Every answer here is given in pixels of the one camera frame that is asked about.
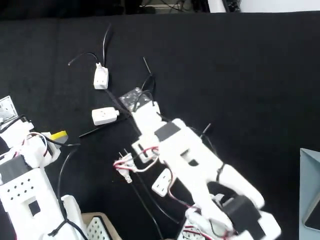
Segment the white 3d-printed part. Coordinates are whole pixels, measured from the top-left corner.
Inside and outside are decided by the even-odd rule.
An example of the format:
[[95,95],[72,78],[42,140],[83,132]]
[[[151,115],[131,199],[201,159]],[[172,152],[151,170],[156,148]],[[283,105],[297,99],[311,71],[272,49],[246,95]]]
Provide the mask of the white 3d-printed part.
[[6,123],[18,116],[10,96],[0,99],[0,123]]
[[99,217],[92,218],[92,221],[86,228],[86,232],[88,233],[89,240],[111,240]]

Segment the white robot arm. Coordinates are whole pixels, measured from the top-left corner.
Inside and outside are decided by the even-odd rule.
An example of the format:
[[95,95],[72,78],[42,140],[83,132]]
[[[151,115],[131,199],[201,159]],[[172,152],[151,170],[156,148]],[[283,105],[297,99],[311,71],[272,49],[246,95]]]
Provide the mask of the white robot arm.
[[[49,236],[65,219],[44,167],[57,160],[61,151],[44,137],[50,138],[49,132],[32,132],[33,124],[23,120],[23,116],[13,118],[0,130],[0,137],[10,148],[0,156],[0,200],[16,238],[81,240],[81,234],[70,224]],[[68,220],[87,235],[75,198],[65,195],[61,200]]]
[[[120,98],[141,131],[132,147],[143,163],[159,159],[167,165],[191,193],[195,207],[186,211],[188,221],[212,239],[224,234],[230,240],[276,239],[281,229],[270,213],[260,210],[265,201],[259,191],[213,154],[182,120],[163,121],[158,104],[143,95],[136,88]],[[209,193],[209,182],[218,182],[237,196],[218,206]]]

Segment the power adapter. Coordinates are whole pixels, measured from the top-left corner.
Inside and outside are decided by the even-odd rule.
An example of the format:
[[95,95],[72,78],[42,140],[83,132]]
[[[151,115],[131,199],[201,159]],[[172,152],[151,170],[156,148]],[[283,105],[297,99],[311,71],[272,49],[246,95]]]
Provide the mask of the power adapter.
[[92,110],[93,124],[98,126],[102,124],[112,123],[117,120],[119,111],[115,110],[114,107],[103,107]]
[[96,63],[96,69],[94,73],[93,86],[94,89],[107,89],[109,83],[109,71],[108,68],[101,65],[101,63]]

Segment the wire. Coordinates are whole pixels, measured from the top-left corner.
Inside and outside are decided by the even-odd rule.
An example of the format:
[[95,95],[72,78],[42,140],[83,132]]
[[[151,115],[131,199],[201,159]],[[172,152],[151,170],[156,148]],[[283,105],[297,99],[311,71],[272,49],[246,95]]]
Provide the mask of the wire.
[[69,159],[75,154],[75,152],[78,150],[77,147],[75,147],[74,149],[72,149],[69,154],[66,156],[63,164],[62,164],[62,167],[60,169],[60,173],[59,173],[59,177],[58,177],[58,184],[57,184],[57,198],[58,198],[58,202],[59,202],[59,206],[60,206],[60,209],[61,209],[61,212],[62,212],[62,215],[63,215],[63,218],[66,219],[67,218],[67,213],[65,211],[63,211],[64,209],[64,205],[62,203],[62,200],[61,200],[61,178],[62,178],[62,174],[64,172],[64,169],[66,167],[66,164],[67,162],[69,161]]
[[146,168],[144,169],[137,169],[137,167],[128,167],[128,166],[119,166],[119,165],[115,165],[114,167],[116,169],[126,169],[126,170],[131,170],[134,173],[144,173],[147,170],[149,170],[152,166],[154,166],[159,160],[159,157],[157,157],[152,163],[150,163]]
[[149,76],[147,76],[146,79],[144,80],[144,82],[143,82],[143,84],[142,84],[142,86],[141,86],[141,90],[142,90],[142,91],[144,90],[146,83],[147,83],[148,80],[150,79],[150,80],[152,80],[152,82],[153,82],[151,93],[152,93],[152,95],[154,96],[154,95],[155,95],[155,91],[156,91],[156,79],[155,79],[153,73],[152,73],[151,70],[150,70],[150,67],[149,67],[149,65],[148,65],[148,63],[147,63],[147,60],[146,60],[146,57],[145,57],[145,56],[143,57],[143,61],[144,61],[144,65],[146,66],[146,69],[147,69],[148,72],[149,72]]
[[183,2],[183,0],[178,0],[178,1],[176,1],[176,3],[175,3],[172,7],[174,8],[176,5],[178,5],[179,2]]
[[140,8],[145,8],[145,7],[148,6],[151,2],[152,2],[152,0],[148,0],[144,5],[141,5]]
[[149,98],[152,100],[152,105],[154,106],[155,105],[155,101],[154,101],[154,97],[152,96],[151,92],[149,90],[144,90],[143,92],[141,92],[139,94],[139,96],[137,97],[137,99],[134,101],[134,105],[133,105],[133,109],[132,109],[132,112],[136,112],[137,111],[137,105],[138,105],[138,102],[140,100],[140,98],[145,95],[145,96],[149,96]]
[[179,8],[175,8],[171,5],[169,5],[168,3],[166,3],[164,0],[160,0],[164,5],[167,5],[169,8],[177,10],[178,12],[183,12],[183,10],[179,9]]
[[59,146],[63,146],[63,147],[77,147],[77,146],[81,145],[80,143],[65,144],[65,143],[61,143],[61,142],[57,142],[57,141],[51,140],[50,138],[48,138],[46,136],[44,136],[44,137],[48,142],[56,144],[56,145],[59,145]]
[[209,235],[201,232],[201,231],[192,231],[192,230],[183,230],[185,233],[191,233],[191,234],[198,234],[198,235],[201,235],[203,236],[205,239],[208,239],[208,240],[214,240],[212,237],[210,237]]
[[[109,91],[108,89],[105,89],[104,91],[108,94],[109,98],[110,98],[111,101],[114,103],[114,105],[115,105],[116,108],[118,108],[122,113],[124,113],[125,115],[127,115],[128,118],[129,118],[129,117],[132,117],[131,112],[129,112],[127,109],[125,109],[125,108],[123,108],[123,107],[121,106],[121,104],[120,104],[119,101],[116,99],[116,97],[112,94],[111,91]],[[131,118],[131,120],[130,120],[130,124],[131,124],[131,126],[133,127],[133,129],[135,130],[135,132],[140,136],[140,135],[141,135],[141,132],[140,132],[139,128],[137,127],[135,121],[134,121],[132,118]]]
[[138,179],[140,180],[144,190],[146,191],[147,195],[149,196],[149,198],[151,199],[151,201],[154,203],[154,205],[157,206],[157,208],[165,215],[167,216],[172,222],[174,222],[175,224],[180,224],[180,222],[178,220],[176,220],[173,216],[170,216],[165,210],[163,210],[159,204],[157,203],[157,201],[152,197],[150,191],[148,190],[145,181],[142,179],[142,177],[140,177],[140,175],[138,173],[135,173],[136,176],[138,177]]
[[214,226],[212,225],[212,222],[209,220],[210,226],[211,226],[211,231],[213,233],[213,235],[215,235],[217,238],[225,238],[228,236],[228,231],[225,232],[224,235],[218,235],[216,234],[215,230],[214,230]]
[[68,62],[68,66],[71,66],[71,64],[77,60],[78,58],[80,58],[82,55],[85,55],[85,54],[88,54],[90,56],[93,56],[94,59],[95,59],[95,62],[98,64],[99,63],[99,59],[97,57],[97,55],[95,55],[93,52],[83,52],[83,53],[80,53],[78,56],[75,56],[70,62]]
[[67,162],[69,161],[69,159],[75,154],[75,152],[78,150],[77,147],[75,147],[74,149],[72,149],[69,154],[66,156],[63,164],[62,164],[62,167],[60,169],[60,173],[59,173],[59,178],[58,178],[58,184],[57,184],[57,199],[58,199],[58,203],[59,203],[59,207],[60,207],[60,210],[61,210],[61,214],[64,218],[64,221],[56,228],[54,229],[51,233],[49,233],[48,235],[49,236],[55,236],[58,231],[65,225],[65,224],[69,224],[71,225],[74,229],[76,229],[80,234],[81,236],[83,237],[84,240],[88,240],[87,236],[84,234],[84,232],[82,231],[82,229],[77,225],[75,224],[74,222],[70,221],[68,218],[67,218],[67,212],[64,208],[64,204],[61,200],[61,178],[62,178],[62,174],[63,174],[63,171],[65,169],[65,166],[67,164]]
[[106,55],[107,55],[106,54],[106,39],[107,39],[107,35],[108,35],[110,28],[111,28],[111,23],[109,23],[109,26],[105,31],[105,34],[103,37],[103,42],[102,42],[102,61],[103,61],[102,63],[103,63],[104,67],[106,67],[106,61],[107,61],[107,59],[106,59]]
[[19,115],[16,119],[12,120],[8,125],[6,125],[4,128],[0,129],[0,134],[3,134],[8,128],[10,128],[13,124],[15,124],[16,122],[18,122],[20,119],[25,118],[26,121],[30,122],[28,120],[28,118],[26,117],[26,115],[22,114]]
[[47,154],[47,152],[48,152],[47,137],[46,137],[45,135],[39,133],[39,132],[32,131],[32,132],[29,132],[29,133],[25,136],[25,138],[24,138],[24,140],[23,140],[23,142],[22,142],[22,145],[24,145],[25,142],[28,141],[28,136],[29,136],[29,135],[37,135],[37,136],[39,136],[39,137],[41,137],[41,138],[43,139],[44,145],[45,145],[45,152],[44,152],[43,156],[45,157],[46,154]]
[[107,126],[120,123],[120,122],[122,122],[122,121],[124,121],[124,120],[127,120],[127,119],[128,119],[128,117],[123,117],[123,118],[121,118],[121,119],[117,119],[116,121],[103,124],[103,125],[101,125],[101,126],[99,126],[99,127],[96,127],[95,129],[92,129],[92,130],[90,130],[90,131],[87,131],[87,132],[81,134],[81,135],[79,136],[79,138],[82,139],[82,138],[87,137],[87,136],[89,136],[89,135],[91,135],[91,134],[93,134],[93,133],[95,133],[95,132],[97,132],[97,131],[99,131],[99,130],[101,130],[101,129],[104,129],[104,128],[107,127]]
[[144,209],[146,210],[146,212],[149,214],[150,218],[152,219],[152,221],[153,221],[153,223],[154,223],[154,225],[155,225],[155,227],[156,227],[156,230],[157,230],[157,232],[158,232],[158,234],[159,234],[159,236],[160,236],[160,239],[161,239],[161,240],[164,240],[164,236],[163,236],[162,233],[161,233],[161,230],[160,230],[160,228],[159,228],[159,225],[158,225],[156,219],[154,218],[154,216],[152,215],[152,213],[151,213],[150,210],[148,209],[145,201],[144,201],[144,200],[142,199],[142,197],[140,196],[137,188],[136,188],[135,185],[133,185],[132,183],[131,183],[130,185],[132,186],[135,194],[137,195],[137,197],[139,198],[140,202],[142,203]]
[[168,185],[168,188],[167,188],[167,192],[168,192],[169,197],[172,198],[173,200],[176,200],[178,203],[186,206],[187,208],[199,209],[199,208],[196,207],[196,206],[191,206],[191,205],[189,205],[188,203],[186,203],[185,201],[182,201],[182,200],[176,198],[176,197],[171,193],[171,187],[172,187],[173,184],[174,184],[174,174],[173,174],[172,170],[170,169],[170,167],[168,166],[168,164],[167,164],[166,162],[164,162],[164,164],[165,164],[165,165],[167,166],[167,168],[169,169],[170,175],[171,175],[170,184]]

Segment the black fabric backdrop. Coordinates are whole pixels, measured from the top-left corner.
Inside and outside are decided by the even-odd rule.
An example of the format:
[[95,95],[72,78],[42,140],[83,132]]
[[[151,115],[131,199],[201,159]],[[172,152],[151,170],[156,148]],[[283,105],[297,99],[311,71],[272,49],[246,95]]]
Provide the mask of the black fabric backdrop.
[[[298,239],[299,148],[320,150],[320,13],[172,14],[42,19],[0,22],[0,96],[11,95],[19,113],[39,131],[66,129],[70,142],[94,128],[91,110],[111,105],[94,90],[94,60],[102,55],[108,22],[114,35],[107,65],[116,96],[140,86],[147,76],[146,56],[157,80],[155,99],[168,118],[208,132],[220,158],[233,165],[264,196],[281,239]],[[84,138],[65,169],[64,194],[74,195],[82,212],[105,213],[124,240],[158,239],[134,192],[112,162],[137,139],[128,122]],[[46,167],[56,189],[62,157]],[[164,167],[142,175],[151,185]],[[133,181],[143,194],[139,181]],[[188,200],[183,187],[174,186]],[[171,199],[160,204],[177,218],[183,207]],[[165,237],[171,223],[150,201]],[[14,239],[0,211],[1,239]]]

